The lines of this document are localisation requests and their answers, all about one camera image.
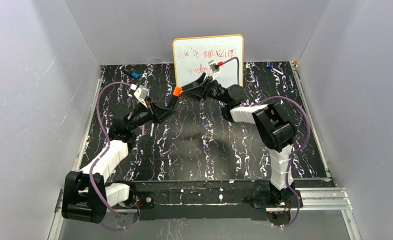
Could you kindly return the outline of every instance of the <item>black marble surface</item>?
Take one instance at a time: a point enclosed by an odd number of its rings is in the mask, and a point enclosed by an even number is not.
[[[286,96],[299,104],[302,99],[289,62],[271,62],[284,76],[267,68],[267,62],[244,63],[244,89],[247,103],[270,96]],[[139,80],[121,69],[141,74]],[[158,103],[167,104],[175,85],[173,64],[108,65],[103,69],[101,88],[112,82],[145,85]],[[102,122],[108,130],[114,118],[123,117],[137,100],[122,85],[113,86],[101,98]],[[288,102],[282,103],[296,125],[296,145],[304,141],[306,125],[301,114]],[[221,103],[207,99],[199,104],[182,97],[177,113],[154,128],[151,124],[136,130],[136,146],[115,171],[111,180],[197,181],[269,179],[270,160],[257,128],[249,123],[230,123],[221,117]],[[98,155],[105,145],[96,115],[93,116],[81,167]],[[293,155],[294,178],[325,178],[326,172],[314,137],[300,153]]]

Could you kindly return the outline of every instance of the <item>blue marker cap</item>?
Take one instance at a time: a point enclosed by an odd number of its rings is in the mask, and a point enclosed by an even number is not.
[[[132,77],[134,77],[135,79],[138,79],[140,77],[140,75],[136,72],[131,74]]]

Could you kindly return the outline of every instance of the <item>white wall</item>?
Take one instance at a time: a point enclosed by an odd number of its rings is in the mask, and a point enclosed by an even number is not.
[[[298,68],[361,237],[393,239],[393,1],[332,0]]]
[[[245,61],[300,58],[330,0],[66,0],[101,65],[173,62],[176,38],[242,34]]]
[[[0,0],[0,239],[48,237],[99,75],[63,0]]]

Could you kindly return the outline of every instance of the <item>whiteboard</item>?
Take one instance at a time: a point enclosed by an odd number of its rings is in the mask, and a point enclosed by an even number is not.
[[[173,41],[174,71],[176,85],[184,86],[198,79],[202,73],[212,75],[209,61],[217,63],[232,57],[239,59],[239,78],[237,62],[232,60],[220,67],[215,78],[227,88],[233,84],[243,86],[244,37],[240,34],[222,36],[202,36],[177,38]]]

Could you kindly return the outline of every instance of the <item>cable connector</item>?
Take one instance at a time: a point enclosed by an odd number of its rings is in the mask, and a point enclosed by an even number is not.
[[[220,65],[217,64],[214,60],[209,61],[208,65],[210,66],[212,71],[212,78],[216,79],[217,75],[219,75],[220,73]]]

